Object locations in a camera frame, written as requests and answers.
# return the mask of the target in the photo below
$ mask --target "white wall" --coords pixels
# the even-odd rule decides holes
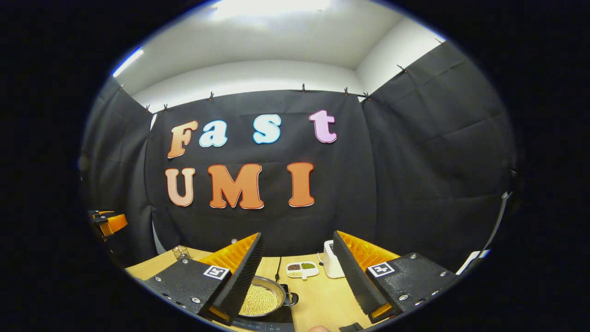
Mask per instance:
[[[365,92],[373,93],[424,54],[445,41],[423,25],[405,17],[361,61],[356,73]]]
[[[362,95],[353,70],[303,61],[261,60],[220,64],[189,71],[154,84],[133,96],[141,105],[157,112],[194,100],[233,93],[265,90],[327,90]]]

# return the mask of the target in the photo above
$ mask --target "blue letter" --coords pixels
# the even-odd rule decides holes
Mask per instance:
[[[276,114],[266,114],[257,117],[254,120],[254,129],[257,132],[254,133],[254,142],[256,144],[262,143],[274,143],[281,136],[281,129],[278,126],[281,125],[281,118]]]
[[[203,127],[205,133],[199,138],[199,145],[204,148],[208,148],[211,145],[218,148],[224,145],[227,142],[227,137],[225,137],[226,129],[227,123],[225,121],[211,121]]]

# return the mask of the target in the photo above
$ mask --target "black curtain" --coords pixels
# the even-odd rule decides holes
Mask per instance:
[[[335,142],[325,144],[315,135],[309,116],[320,110],[335,118],[330,132]],[[263,114],[281,118],[280,137],[272,144],[256,144],[253,121]],[[210,121],[227,123],[227,142],[201,147],[199,137]],[[169,159],[173,127],[197,121],[185,154]],[[255,232],[265,237],[265,255],[304,255],[321,252],[334,230],[368,241],[375,240],[375,167],[368,129],[356,96],[343,92],[264,91],[238,93],[175,106],[159,112],[147,144],[146,184],[158,238],[166,250],[182,244],[215,251]],[[309,162],[312,206],[291,207],[292,180],[287,166]],[[259,210],[209,206],[212,181],[207,169],[226,166],[235,180],[244,164],[259,164],[258,187],[264,207]],[[194,200],[186,207],[168,197],[165,170],[194,168]],[[185,194],[182,174],[178,194]]]
[[[99,92],[86,124],[79,167],[88,209],[124,213],[128,225],[117,232],[126,250],[124,265],[156,255],[146,198],[145,151],[152,114],[110,77]]]
[[[445,42],[363,101],[377,180],[375,243],[452,271],[481,250],[509,190],[514,141],[482,72]]]

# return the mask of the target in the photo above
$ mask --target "orange letter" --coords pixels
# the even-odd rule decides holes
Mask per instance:
[[[240,202],[242,209],[262,209],[264,203],[260,200],[258,193],[258,175],[260,171],[262,171],[262,166],[258,164],[245,164],[234,182],[225,166],[209,166],[208,172],[211,174],[213,183],[213,200],[209,205],[216,209],[223,209],[227,205],[223,200],[223,192],[230,206],[235,207],[240,193],[242,193]]]
[[[289,206],[313,205],[315,200],[309,194],[309,173],[313,171],[313,165],[308,162],[295,162],[287,166],[287,169],[293,179],[293,197],[289,200]]]
[[[178,206],[189,206],[192,203],[192,176],[195,175],[194,168],[184,168],[182,175],[185,177],[185,195],[180,197],[176,188],[176,176],[178,176],[178,170],[176,168],[168,168],[166,170],[166,178],[168,179],[168,197],[170,200]]]
[[[188,130],[195,131],[197,126],[198,123],[196,121],[190,121],[189,123],[172,128],[172,146],[170,147],[168,158],[172,159],[184,154],[182,144],[184,143],[186,146],[191,141],[191,132]]]

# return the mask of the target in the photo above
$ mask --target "pink letter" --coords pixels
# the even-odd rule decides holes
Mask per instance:
[[[330,129],[328,128],[328,123],[334,123],[334,117],[328,116],[325,110],[320,110],[310,115],[309,121],[313,121],[318,141],[328,144],[336,140],[336,134],[330,133]]]

